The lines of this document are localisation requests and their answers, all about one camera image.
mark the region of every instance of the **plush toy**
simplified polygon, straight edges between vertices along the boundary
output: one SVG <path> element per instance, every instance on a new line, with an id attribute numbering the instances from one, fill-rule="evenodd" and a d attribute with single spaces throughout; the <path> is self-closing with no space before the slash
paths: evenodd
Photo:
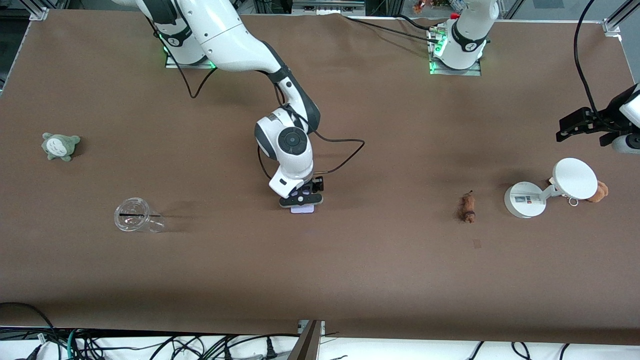
<path id="1" fill-rule="evenodd" d="M 80 142 L 80 136 L 42 134 L 44 142 L 42 149 L 47 153 L 47 159 L 61 158 L 64 161 L 71 161 L 71 154 L 76 149 L 76 144 Z"/>
<path id="2" fill-rule="evenodd" d="M 460 210 L 460 218 L 470 224 L 476 222 L 476 213 L 474 211 L 476 200 L 474 196 L 471 195 L 472 192 L 473 190 L 462 197 L 462 209 Z"/>
<path id="3" fill-rule="evenodd" d="M 596 193 L 587 199 L 588 202 L 600 202 L 605 196 L 609 194 L 609 188 L 603 182 L 598 181 L 598 190 Z"/>

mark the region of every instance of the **white desk lamp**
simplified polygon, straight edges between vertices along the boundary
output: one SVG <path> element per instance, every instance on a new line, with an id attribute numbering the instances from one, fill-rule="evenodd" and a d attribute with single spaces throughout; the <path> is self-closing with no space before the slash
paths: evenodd
<path id="1" fill-rule="evenodd" d="M 552 184 L 544 191 L 533 183 L 522 181 L 510 187 L 504 194 L 504 203 L 518 218 L 536 217 L 547 207 L 550 197 L 566 196 L 584 200 L 598 190 L 596 174 L 583 161 L 566 158 L 554 166 Z"/>

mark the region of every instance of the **brown stuffed animal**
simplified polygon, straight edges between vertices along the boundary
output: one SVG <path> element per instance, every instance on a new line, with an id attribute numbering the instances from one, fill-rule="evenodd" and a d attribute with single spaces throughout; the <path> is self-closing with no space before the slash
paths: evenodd
<path id="1" fill-rule="evenodd" d="M 474 191 L 471 190 L 462 197 L 462 210 L 460 211 L 460 218 L 470 224 L 476 222 L 476 213 L 474 212 L 476 200 L 471 195 L 472 192 Z"/>
<path id="2" fill-rule="evenodd" d="M 596 193 L 587 199 L 588 202 L 600 202 L 605 196 L 609 194 L 609 188 L 603 182 L 598 180 L 598 190 Z"/>

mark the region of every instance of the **transparent cup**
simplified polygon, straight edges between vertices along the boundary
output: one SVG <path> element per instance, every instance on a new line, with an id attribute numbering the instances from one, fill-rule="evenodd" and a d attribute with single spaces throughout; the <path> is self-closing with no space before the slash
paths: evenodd
<path id="1" fill-rule="evenodd" d="M 118 229 L 160 233 L 164 229 L 164 217 L 139 197 L 124 200 L 113 214 Z"/>

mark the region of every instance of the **round white lamp base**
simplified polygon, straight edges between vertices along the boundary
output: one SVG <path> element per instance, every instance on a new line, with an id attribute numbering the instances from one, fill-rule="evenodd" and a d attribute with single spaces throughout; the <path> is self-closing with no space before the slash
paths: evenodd
<path id="1" fill-rule="evenodd" d="M 536 217 L 545 210 L 547 201 L 540 199 L 542 189 L 533 183 L 523 181 L 510 187 L 504 194 L 504 204 L 513 216 L 518 218 Z"/>

